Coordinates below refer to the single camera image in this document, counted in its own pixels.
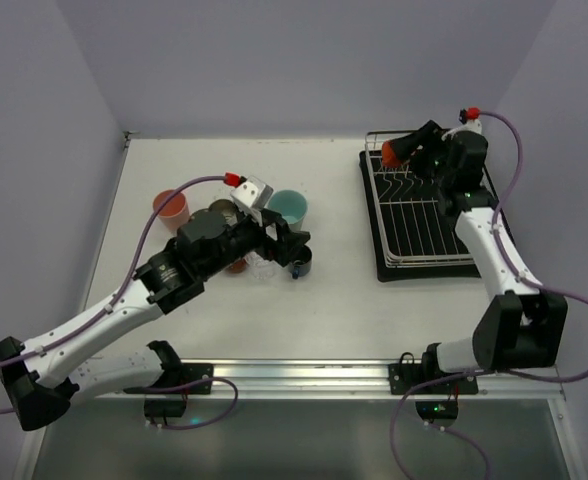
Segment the orange cup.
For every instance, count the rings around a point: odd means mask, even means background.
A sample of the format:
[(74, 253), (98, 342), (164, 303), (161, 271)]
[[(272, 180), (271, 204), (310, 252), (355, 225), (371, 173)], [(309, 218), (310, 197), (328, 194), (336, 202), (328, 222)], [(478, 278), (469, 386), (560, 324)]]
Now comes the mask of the orange cup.
[(382, 144), (381, 163), (385, 168), (402, 168), (407, 162), (407, 145), (404, 139), (391, 139)]

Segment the blue cup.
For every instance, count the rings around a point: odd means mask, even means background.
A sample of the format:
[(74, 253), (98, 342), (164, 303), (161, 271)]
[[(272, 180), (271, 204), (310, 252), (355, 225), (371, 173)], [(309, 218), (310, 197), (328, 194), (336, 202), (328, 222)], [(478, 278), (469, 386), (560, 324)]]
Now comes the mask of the blue cup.
[(288, 265), (288, 271), (293, 280), (298, 280), (309, 274), (312, 267), (313, 254), (308, 246), (303, 246)]

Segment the clear glass cup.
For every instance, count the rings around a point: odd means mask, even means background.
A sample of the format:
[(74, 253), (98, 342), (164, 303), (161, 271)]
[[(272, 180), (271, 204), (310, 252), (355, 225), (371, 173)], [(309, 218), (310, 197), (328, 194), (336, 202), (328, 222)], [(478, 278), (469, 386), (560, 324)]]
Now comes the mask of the clear glass cup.
[(275, 275), (276, 267), (270, 260), (266, 260), (256, 252), (245, 257), (251, 275), (258, 280), (268, 280)]

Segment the red glazed round cup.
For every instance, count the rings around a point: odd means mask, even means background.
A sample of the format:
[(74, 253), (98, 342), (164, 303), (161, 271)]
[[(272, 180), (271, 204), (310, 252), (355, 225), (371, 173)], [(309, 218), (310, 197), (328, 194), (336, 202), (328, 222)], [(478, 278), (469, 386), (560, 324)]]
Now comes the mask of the red glazed round cup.
[(232, 265), (226, 268), (226, 272), (230, 274), (239, 274), (245, 271), (247, 268), (247, 261), (245, 259), (240, 259), (234, 262)]

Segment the steel cup with cork base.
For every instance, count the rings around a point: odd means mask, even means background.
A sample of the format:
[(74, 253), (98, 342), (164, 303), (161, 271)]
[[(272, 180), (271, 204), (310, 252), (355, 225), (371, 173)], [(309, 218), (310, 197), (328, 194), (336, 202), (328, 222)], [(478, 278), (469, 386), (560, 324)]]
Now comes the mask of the steel cup with cork base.
[(215, 200), (210, 204), (208, 210), (220, 213), (229, 225), (234, 225), (237, 222), (237, 209), (231, 200)]

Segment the pale green mug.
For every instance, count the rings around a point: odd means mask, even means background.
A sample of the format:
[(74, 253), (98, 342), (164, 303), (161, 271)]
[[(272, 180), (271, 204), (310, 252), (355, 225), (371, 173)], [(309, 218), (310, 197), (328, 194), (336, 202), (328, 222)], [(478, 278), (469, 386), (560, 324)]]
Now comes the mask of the pale green mug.
[(291, 230), (300, 231), (308, 212), (308, 202), (295, 190), (281, 190), (272, 195), (268, 209), (279, 213)]

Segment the pink plastic cup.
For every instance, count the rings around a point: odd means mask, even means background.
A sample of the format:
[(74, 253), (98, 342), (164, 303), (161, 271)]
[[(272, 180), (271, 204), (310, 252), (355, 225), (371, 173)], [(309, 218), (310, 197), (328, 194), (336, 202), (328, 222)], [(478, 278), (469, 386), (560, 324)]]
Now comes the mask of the pink plastic cup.
[(190, 212), (186, 196), (180, 192), (172, 196), (172, 190), (159, 192), (153, 200), (152, 208), (158, 210), (157, 218), (171, 232), (189, 221)]

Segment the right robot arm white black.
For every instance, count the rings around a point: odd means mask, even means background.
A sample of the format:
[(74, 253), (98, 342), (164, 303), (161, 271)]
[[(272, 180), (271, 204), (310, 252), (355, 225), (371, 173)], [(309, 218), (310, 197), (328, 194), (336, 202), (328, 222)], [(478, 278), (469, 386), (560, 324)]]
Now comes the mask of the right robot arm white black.
[(381, 152), (385, 167), (408, 169), (436, 186), (439, 212), (471, 254), (489, 298), (469, 337), (433, 344), (425, 358), (443, 373), (553, 366), (568, 305), (538, 286), (506, 230), (484, 183), (488, 141), (480, 121), (449, 131), (428, 121), (386, 141)]

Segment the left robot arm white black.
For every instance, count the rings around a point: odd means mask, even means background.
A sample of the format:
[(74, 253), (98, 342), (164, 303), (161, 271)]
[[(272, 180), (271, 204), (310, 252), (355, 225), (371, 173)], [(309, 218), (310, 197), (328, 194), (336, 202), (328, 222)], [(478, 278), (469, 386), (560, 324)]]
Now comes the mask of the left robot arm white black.
[(21, 428), (48, 426), (72, 405), (107, 393), (186, 393), (204, 384), (205, 378), (188, 376), (166, 341), (120, 358), (100, 352), (193, 300), (211, 277), (246, 255), (286, 267), (310, 238), (271, 210), (261, 221), (245, 216), (235, 224), (206, 212), (181, 226), (161, 252), (101, 302), (38, 337), (3, 339), (0, 380)]

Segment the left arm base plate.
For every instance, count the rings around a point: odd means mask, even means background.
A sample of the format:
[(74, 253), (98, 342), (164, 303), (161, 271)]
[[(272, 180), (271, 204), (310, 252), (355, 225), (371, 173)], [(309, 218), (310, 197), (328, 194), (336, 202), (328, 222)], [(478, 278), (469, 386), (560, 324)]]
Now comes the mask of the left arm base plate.
[(161, 377), (148, 387), (132, 387), (125, 389), (126, 394), (177, 394), (177, 395), (209, 395), (214, 376), (212, 363), (182, 363), (180, 367), (164, 372)]

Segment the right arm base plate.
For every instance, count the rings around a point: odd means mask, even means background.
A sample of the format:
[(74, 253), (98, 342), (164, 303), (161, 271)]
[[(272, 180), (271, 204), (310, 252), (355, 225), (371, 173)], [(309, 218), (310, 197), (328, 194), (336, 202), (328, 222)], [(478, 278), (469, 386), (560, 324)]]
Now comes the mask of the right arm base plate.
[[(404, 352), (400, 358), (388, 365), (388, 382), (392, 395), (404, 395), (411, 387), (442, 379), (447, 373), (440, 371), (435, 357), (425, 352), (420, 359), (412, 353)], [(477, 395), (479, 387), (475, 378), (464, 378), (441, 382), (424, 387), (418, 395)]]

